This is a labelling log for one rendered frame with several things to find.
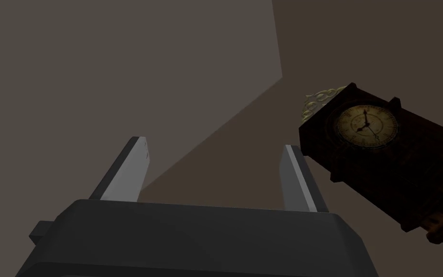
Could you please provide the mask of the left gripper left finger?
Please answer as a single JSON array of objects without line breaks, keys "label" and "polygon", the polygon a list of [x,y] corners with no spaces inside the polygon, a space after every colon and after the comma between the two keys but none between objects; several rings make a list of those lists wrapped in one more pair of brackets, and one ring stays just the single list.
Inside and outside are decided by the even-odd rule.
[{"label": "left gripper left finger", "polygon": [[90,195],[91,200],[136,202],[148,171],[145,137],[131,137]]}]

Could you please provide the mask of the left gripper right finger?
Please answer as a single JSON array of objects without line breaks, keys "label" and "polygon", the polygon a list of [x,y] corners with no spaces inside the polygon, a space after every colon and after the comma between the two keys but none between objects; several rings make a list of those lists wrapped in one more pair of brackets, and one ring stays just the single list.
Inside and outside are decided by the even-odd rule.
[{"label": "left gripper right finger", "polygon": [[321,213],[329,211],[297,145],[284,145],[279,174],[285,210]]}]

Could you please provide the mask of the dark wooden grandfather clock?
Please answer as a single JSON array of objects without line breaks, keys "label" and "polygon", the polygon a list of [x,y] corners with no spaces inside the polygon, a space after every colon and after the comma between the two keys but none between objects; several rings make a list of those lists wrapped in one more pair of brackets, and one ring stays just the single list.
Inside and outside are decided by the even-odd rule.
[{"label": "dark wooden grandfather clock", "polygon": [[306,94],[302,153],[396,221],[443,244],[443,126],[356,84]]}]

